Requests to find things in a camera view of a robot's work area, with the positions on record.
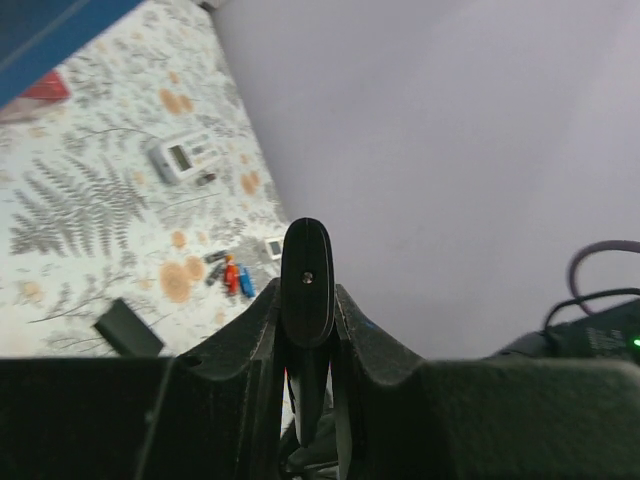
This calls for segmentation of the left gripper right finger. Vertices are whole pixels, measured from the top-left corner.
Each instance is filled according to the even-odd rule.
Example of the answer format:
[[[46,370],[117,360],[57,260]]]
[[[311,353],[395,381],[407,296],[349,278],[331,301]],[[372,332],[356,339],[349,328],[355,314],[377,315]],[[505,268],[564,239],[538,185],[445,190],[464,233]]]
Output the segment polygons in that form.
[[[343,479],[635,479],[639,363],[428,361],[336,294]]]

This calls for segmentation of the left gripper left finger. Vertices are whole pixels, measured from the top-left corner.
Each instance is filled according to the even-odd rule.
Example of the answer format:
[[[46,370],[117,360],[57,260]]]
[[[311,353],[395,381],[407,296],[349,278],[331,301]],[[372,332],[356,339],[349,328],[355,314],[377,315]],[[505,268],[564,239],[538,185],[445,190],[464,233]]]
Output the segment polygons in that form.
[[[5,479],[274,479],[280,284],[177,357],[1,363]]]

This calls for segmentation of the black battery cover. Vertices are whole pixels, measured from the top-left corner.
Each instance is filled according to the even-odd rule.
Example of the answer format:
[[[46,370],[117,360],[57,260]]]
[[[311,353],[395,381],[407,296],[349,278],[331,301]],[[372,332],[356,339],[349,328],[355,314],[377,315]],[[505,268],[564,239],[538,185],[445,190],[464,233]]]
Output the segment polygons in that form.
[[[117,354],[127,357],[157,357],[162,340],[121,298],[93,324],[93,328]]]

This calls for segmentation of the black remote control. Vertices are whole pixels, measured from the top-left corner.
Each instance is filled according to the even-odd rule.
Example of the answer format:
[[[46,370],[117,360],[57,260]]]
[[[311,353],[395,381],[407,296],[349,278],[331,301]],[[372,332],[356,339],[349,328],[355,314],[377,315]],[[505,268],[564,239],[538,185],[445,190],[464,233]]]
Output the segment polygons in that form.
[[[329,234],[316,219],[297,219],[284,238],[280,324],[285,335],[285,369],[296,436],[303,447],[314,441],[323,412],[334,309]]]

